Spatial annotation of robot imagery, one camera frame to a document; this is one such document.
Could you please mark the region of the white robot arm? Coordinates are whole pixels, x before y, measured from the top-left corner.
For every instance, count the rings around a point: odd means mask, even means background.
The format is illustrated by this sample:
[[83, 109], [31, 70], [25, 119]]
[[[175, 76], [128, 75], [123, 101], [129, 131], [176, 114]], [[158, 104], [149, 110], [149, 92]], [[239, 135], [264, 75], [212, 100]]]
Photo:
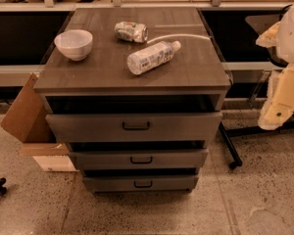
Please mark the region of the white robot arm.
[[294, 113], [294, 4], [278, 23], [257, 38], [256, 44], [274, 47], [276, 56], [287, 63], [283, 71], [274, 71], [269, 77], [268, 98], [258, 119], [261, 129], [275, 130]]

